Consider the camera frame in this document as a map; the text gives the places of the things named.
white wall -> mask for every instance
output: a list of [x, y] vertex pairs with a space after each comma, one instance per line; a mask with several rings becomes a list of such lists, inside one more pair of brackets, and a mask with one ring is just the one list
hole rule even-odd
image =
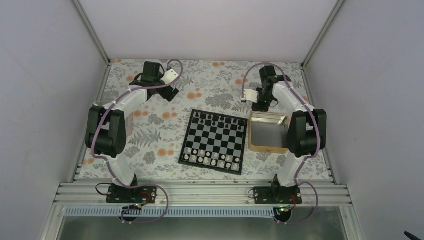
[[34, 240], [67, 180], [105, 63], [69, 0], [0, 7], [0, 239]]
[[424, 1], [348, 0], [306, 67], [366, 239], [424, 239]]
[[337, 0], [80, 0], [111, 58], [304, 61]]

floral pattern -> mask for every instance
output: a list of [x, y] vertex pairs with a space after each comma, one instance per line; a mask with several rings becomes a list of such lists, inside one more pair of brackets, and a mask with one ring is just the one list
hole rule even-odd
[[[145, 61], [161, 63], [167, 60], [116, 59], [113, 61], [102, 100], [116, 99], [128, 89], [128, 84], [143, 71]], [[286, 154], [253, 152], [246, 141], [242, 175], [234, 175], [178, 164], [186, 129], [192, 109], [216, 112], [230, 116], [249, 118], [251, 103], [240, 102], [242, 79], [250, 66], [248, 61], [198, 61], [182, 60], [184, 72], [174, 85], [180, 92], [168, 102], [154, 95], [133, 113], [133, 131], [127, 138], [123, 152], [128, 163], [142, 179], [184, 180], [271, 180], [286, 161]], [[307, 95], [298, 63], [277, 63], [292, 79], [296, 90]], [[172, 63], [177, 73], [180, 66]], [[246, 77], [246, 87], [261, 86], [260, 66]], [[282, 104], [271, 110], [287, 114]], [[80, 172], [80, 178], [110, 178], [103, 160], [93, 159], [88, 150]], [[300, 172], [304, 180], [328, 180], [327, 166], [320, 153], [309, 160]]]

checkered board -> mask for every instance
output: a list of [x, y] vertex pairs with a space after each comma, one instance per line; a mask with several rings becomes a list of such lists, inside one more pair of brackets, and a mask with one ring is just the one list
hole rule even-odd
[[248, 120], [192, 110], [178, 163], [242, 174]]

black chessboard frame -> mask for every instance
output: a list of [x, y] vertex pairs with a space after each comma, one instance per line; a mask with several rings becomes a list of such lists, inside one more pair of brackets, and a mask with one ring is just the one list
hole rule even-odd
[[[223, 129], [222, 134], [217, 133], [217, 131], [221, 132], [221, 130], [218, 129]], [[178, 163], [199, 168], [212, 169], [228, 174], [241, 175], [247, 129], [248, 119], [246, 118], [193, 109], [191, 111]], [[210, 157], [208, 157], [208, 164], [205, 164], [204, 162], [200, 163], [199, 157], [204, 158], [208, 152], [211, 153]], [[189, 159], [186, 160], [184, 159], [184, 156], [187, 154], [189, 155]], [[230, 160], [228, 161], [227, 158], [222, 160], [222, 155], [225, 155], [226, 157], [230, 156]], [[235, 159], [238, 156], [239, 162], [236, 163]], [[216, 160], [215, 166], [211, 165], [212, 160]], [[221, 162], [224, 162], [224, 167], [220, 167], [219, 163]], [[231, 163], [230, 168], [227, 168], [227, 163]]]

black mounting plate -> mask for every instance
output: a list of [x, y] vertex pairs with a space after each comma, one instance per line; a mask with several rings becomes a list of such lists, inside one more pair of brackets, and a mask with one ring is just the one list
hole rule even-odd
[[301, 190], [298, 186], [282, 188], [279, 193], [280, 201], [276, 201], [270, 186], [255, 186], [253, 196], [255, 204], [294, 204], [291, 196], [296, 200], [296, 204], [302, 203]]
[[121, 191], [121, 188], [122, 188], [121, 186], [111, 185], [108, 190], [108, 193], [110, 194], [107, 195], [106, 203], [108, 204], [140, 204], [147, 200], [146, 199], [147, 195], [143, 194], [143, 192], [146, 192], [150, 194], [151, 196], [149, 202], [147, 202], [148, 204], [155, 203], [156, 195], [157, 195], [157, 188], [155, 186], [143, 186], [143, 187], [133, 189], [132, 191], [128, 191], [128, 189], [125, 189], [126, 191]]

